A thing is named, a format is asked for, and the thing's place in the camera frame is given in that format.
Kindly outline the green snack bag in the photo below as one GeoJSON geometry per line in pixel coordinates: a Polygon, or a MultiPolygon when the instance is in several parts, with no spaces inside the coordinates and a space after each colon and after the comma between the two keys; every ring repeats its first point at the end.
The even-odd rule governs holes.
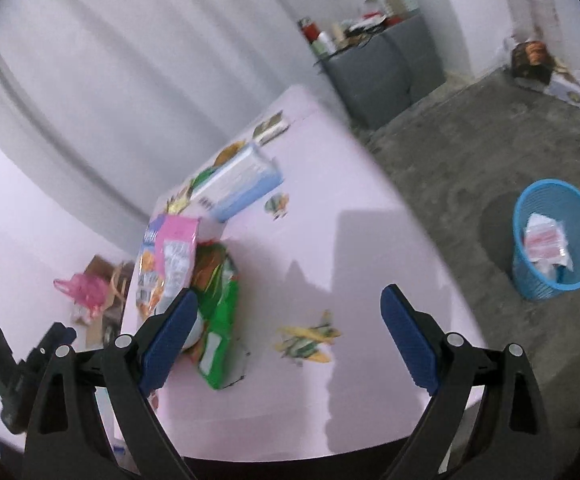
{"type": "Polygon", "coordinates": [[[239,273],[227,247],[218,242],[197,247],[191,289],[197,295],[202,333],[186,351],[214,390],[224,388],[227,359],[239,298],[239,273]]]}

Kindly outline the red thermos bottle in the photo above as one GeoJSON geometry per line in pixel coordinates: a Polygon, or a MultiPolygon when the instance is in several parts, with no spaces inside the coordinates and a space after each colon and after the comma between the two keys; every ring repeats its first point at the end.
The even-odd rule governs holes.
{"type": "Polygon", "coordinates": [[[303,36],[310,44],[313,44],[318,40],[319,35],[321,34],[321,30],[311,18],[308,16],[305,16],[305,18],[300,18],[297,24],[299,25],[299,29],[301,30],[303,36]]]}

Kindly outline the grey cabinet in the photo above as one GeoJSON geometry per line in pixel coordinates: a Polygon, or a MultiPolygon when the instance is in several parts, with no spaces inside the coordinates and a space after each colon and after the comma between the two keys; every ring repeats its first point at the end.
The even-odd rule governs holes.
{"type": "Polygon", "coordinates": [[[420,13],[321,61],[348,115],[379,129],[445,84],[441,59],[420,13]]]}

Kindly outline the pink snack bag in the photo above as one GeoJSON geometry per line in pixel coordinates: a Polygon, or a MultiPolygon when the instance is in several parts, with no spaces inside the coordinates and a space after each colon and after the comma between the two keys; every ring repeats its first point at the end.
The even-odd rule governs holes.
{"type": "Polygon", "coordinates": [[[157,271],[163,278],[163,292],[155,307],[157,314],[165,312],[180,290],[191,283],[198,227],[198,219],[166,214],[157,231],[157,271]]]}

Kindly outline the blue plastic trash basket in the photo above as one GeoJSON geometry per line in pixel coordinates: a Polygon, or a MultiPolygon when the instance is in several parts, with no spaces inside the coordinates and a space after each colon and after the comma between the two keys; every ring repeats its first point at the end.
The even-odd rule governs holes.
{"type": "Polygon", "coordinates": [[[512,281],[527,300],[580,289],[580,190],[544,179],[519,196],[512,214],[512,281]]]}

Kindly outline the blue tissue pack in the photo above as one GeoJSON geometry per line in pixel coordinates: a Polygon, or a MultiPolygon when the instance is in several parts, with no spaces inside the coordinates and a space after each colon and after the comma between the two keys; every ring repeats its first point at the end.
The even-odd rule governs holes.
{"type": "Polygon", "coordinates": [[[216,222],[227,222],[282,182],[277,163],[251,142],[194,186],[190,205],[216,222]]]}

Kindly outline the black orange bag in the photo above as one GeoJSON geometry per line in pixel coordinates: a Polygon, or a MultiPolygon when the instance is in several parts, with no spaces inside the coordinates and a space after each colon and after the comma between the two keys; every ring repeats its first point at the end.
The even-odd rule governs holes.
{"type": "Polygon", "coordinates": [[[512,77],[547,86],[552,80],[556,62],[546,44],[534,40],[520,42],[512,49],[510,67],[512,77]]]}

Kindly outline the small white box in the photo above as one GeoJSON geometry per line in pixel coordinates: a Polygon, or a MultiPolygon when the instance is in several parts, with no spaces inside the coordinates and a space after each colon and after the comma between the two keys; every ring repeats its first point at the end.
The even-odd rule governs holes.
{"type": "Polygon", "coordinates": [[[290,128],[290,123],[285,118],[283,111],[279,110],[258,124],[252,134],[252,139],[258,145],[265,145],[268,142],[281,136],[290,128]]]}

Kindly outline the pink plastic bag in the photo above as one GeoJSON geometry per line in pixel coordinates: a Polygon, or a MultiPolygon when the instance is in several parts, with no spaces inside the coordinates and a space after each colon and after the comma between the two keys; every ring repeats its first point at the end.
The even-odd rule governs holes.
{"type": "Polygon", "coordinates": [[[75,304],[85,308],[94,318],[103,312],[108,293],[108,281],[96,274],[76,273],[69,280],[56,278],[53,286],[72,299],[75,304]]]}

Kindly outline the white printed box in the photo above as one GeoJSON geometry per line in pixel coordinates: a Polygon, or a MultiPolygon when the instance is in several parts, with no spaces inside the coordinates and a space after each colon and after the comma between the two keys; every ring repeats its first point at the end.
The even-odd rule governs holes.
{"type": "Polygon", "coordinates": [[[550,83],[547,84],[544,93],[580,110],[580,86],[563,74],[552,73],[550,83]]]}

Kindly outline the white small bottle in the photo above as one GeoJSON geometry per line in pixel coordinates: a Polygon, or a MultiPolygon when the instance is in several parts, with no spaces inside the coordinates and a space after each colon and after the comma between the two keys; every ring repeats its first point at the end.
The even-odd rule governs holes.
{"type": "Polygon", "coordinates": [[[321,32],[318,39],[329,55],[337,53],[337,46],[326,32],[321,32]]]}

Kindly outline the rolled floral paper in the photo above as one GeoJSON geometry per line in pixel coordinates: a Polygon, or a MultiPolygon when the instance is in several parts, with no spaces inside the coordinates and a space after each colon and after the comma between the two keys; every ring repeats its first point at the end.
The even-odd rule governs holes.
{"type": "Polygon", "coordinates": [[[562,47],[562,30],[555,0],[507,1],[515,40],[538,40],[556,50],[562,47]]]}

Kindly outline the red snack wrapper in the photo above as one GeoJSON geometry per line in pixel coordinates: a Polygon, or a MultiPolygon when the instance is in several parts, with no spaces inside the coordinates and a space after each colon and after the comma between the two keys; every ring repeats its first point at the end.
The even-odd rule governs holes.
{"type": "Polygon", "coordinates": [[[525,226],[523,248],[530,263],[550,280],[556,279],[558,270],[573,270],[562,221],[533,212],[525,226]]]}

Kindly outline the white curtain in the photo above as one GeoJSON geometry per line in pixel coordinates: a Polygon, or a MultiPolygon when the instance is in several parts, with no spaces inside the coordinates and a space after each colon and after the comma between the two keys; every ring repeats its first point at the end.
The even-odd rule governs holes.
{"type": "Polygon", "coordinates": [[[299,30],[354,0],[0,0],[0,148],[126,252],[157,196],[295,84],[344,107],[299,30]]]}

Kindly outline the blue waffle snack bag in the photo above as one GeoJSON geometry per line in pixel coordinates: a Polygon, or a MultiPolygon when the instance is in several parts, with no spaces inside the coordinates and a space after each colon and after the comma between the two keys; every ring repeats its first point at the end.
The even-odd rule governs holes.
{"type": "Polygon", "coordinates": [[[157,269],[156,236],[165,221],[165,214],[156,216],[147,226],[142,238],[138,257],[137,289],[134,294],[136,307],[145,320],[153,314],[164,290],[164,274],[157,269]]]}

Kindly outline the cardboard box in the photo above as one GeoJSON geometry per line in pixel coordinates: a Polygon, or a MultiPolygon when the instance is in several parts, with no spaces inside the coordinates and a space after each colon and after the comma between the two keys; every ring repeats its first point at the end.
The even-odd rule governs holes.
{"type": "Polygon", "coordinates": [[[100,348],[120,331],[129,287],[124,263],[113,264],[95,255],[78,275],[80,297],[72,321],[84,330],[84,348],[100,348]]]}

